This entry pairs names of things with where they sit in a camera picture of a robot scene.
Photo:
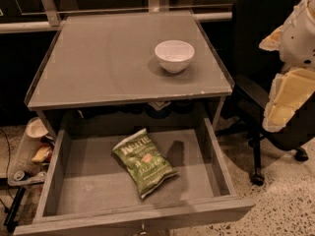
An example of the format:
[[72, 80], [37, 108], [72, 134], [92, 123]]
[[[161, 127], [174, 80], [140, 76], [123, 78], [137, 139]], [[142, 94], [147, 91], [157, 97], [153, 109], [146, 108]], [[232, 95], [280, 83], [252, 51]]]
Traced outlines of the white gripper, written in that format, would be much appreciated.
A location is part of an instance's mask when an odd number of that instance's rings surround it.
[[286, 72], [273, 79], [264, 112], [263, 128], [278, 132], [315, 92], [315, 0], [301, 0], [283, 26], [265, 37], [259, 48], [280, 50]]

